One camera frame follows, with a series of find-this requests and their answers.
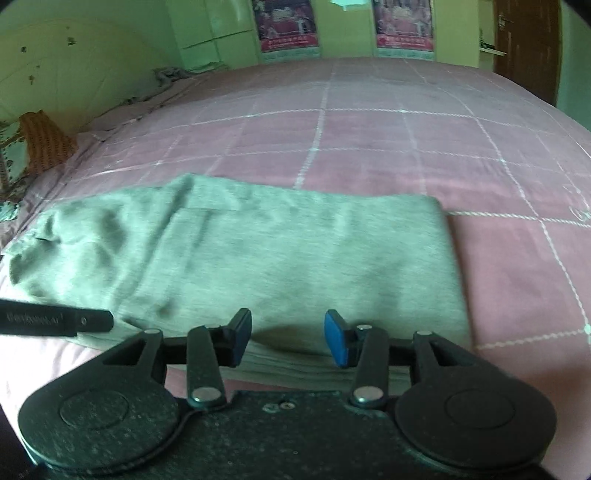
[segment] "wall poster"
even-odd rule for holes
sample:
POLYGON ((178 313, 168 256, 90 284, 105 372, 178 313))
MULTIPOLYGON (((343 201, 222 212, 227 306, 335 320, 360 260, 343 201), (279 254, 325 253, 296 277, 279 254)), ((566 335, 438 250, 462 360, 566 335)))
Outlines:
POLYGON ((252 0, 265 63, 320 57, 310 0, 252 0))
POLYGON ((434 60, 430 0, 372 0, 379 57, 434 60))

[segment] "brown door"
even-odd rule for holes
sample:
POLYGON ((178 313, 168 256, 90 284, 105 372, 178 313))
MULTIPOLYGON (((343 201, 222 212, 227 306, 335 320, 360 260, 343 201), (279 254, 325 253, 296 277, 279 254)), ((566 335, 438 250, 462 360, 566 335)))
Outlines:
POLYGON ((495 72, 554 105, 560 59, 559 0, 495 0, 495 72))

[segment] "orange knitted fabric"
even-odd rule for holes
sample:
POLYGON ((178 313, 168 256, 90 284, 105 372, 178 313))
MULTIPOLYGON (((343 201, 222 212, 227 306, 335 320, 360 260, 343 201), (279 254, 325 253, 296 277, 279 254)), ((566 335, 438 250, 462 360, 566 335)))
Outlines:
POLYGON ((78 149, 76 139, 62 132, 43 110, 25 113, 19 120, 27 140, 28 173, 40 174, 64 163, 78 149))

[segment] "bed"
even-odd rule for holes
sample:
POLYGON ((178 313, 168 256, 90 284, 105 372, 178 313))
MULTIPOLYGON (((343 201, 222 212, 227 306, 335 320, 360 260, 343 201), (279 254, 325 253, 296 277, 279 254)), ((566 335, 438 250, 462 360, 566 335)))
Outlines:
MULTIPOLYGON (((438 198, 477 351, 554 403, 545 466, 564 480, 591 473, 591 133, 552 106, 468 67, 313 60, 179 80, 77 140, 76 155, 30 187, 18 219, 0 224, 3 247, 57 202, 184 173, 438 198)), ((6 286, 0 264, 0 296, 6 286)), ((0 338, 0 404, 13 427, 28 395, 97 353, 0 338)), ((172 369, 167 387, 183 395, 183 381, 172 369)))

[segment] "gray fabric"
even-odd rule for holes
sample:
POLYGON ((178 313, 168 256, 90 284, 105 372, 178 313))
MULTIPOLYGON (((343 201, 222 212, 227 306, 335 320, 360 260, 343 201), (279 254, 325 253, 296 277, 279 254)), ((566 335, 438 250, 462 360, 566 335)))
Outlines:
MULTIPOLYGON (((5 252, 13 297, 111 310, 111 347, 140 329, 181 336, 252 310, 243 365, 225 376, 346 388, 328 358, 335 308, 409 338, 434 330, 470 344, 443 212, 426 196, 355 197, 185 175, 44 212, 5 252)), ((393 380, 401 381, 393 372, 393 380)))

